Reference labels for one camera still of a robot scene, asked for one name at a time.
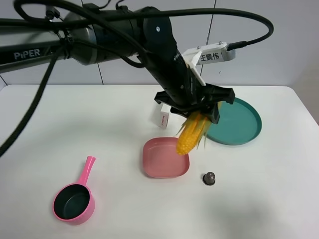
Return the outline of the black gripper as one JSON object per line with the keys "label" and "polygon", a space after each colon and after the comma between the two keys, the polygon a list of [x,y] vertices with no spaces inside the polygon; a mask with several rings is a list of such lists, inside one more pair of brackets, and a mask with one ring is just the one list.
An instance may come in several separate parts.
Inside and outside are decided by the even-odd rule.
{"label": "black gripper", "polygon": [[199,111],[213,124],[218,124],[218,103],[233,104],[235,100],[232,88],[202,86],[180,54],[166,59],[154,55],[154,78],[163,88],[156,94],[155,101],[171,106],[174,114],[184,117]]}

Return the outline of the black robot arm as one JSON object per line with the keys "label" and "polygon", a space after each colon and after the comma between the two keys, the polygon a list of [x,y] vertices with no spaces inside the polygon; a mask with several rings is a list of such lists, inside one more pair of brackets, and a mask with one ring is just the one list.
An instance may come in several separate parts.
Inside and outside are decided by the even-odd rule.
{"label": "black robot arm", "polygon": [[197,65],[234,59],[235,51],[220,42],[183,53],[177,49],[168,17],[127,19],[130,11],[98,11],[99,17],[114,16],[111,28],[96,23],[80,25],[82,16],[71,11],[66,26],[39,29],[32,22],[2,19],[0,21],[0,70],[9,72],[58,59],[75,59],[91,65],[122,59],[136,68],[145,68],[161,85],[155,96],[158,104],[171,107],[171,112],[189,117],[201,112],[213,123],[219,121],[219,102],[232,104],[231,88],[204,82]]}

